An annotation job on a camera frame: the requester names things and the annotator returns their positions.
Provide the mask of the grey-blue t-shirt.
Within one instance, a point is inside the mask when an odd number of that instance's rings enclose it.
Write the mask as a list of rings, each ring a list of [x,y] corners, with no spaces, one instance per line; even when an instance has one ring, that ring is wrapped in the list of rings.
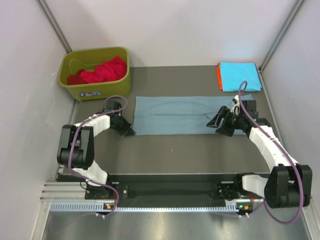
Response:
[[[233,107],[233,96],[138,96],[133,130],[138,136],[211,135],[207,127],[222,106]]]

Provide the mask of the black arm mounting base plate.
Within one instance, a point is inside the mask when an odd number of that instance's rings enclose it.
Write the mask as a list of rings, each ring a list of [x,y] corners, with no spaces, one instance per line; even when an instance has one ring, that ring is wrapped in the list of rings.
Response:
[[[234,173],[112,174],[107,184],[118,191],[123,201],[142,196],[204,196],[230,201],[249,195],[241,189],[240,177]]]

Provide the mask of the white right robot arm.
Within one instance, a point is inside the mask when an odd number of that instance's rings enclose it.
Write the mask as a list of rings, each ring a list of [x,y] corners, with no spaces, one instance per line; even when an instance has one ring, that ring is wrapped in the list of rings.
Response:
[[[301,165],[281,145],[266,118],[260,118],[257,103],[235,96],[232,108],[223,105],[207,123],[217,134],[231,137],[242,131],[257,147],[270,174],[239,173],[234,179],[233,192],[239,198],[254,193],[264,198],[272,209],[307,207],[311,199],[313,172]]]

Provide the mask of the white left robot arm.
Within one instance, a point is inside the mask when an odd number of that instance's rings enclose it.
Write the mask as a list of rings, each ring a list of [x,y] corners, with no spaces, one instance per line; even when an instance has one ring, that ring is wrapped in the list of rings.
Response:
[[[95,161],[95,137],[114,130],[121,137],[134,136],[132,124],[122,114],[120,102],[108,100],[102,111],[81,123],[66,124],[61,129],[57,162],[86,182],[86,190],[101,199],[117,196],[109,174]]]

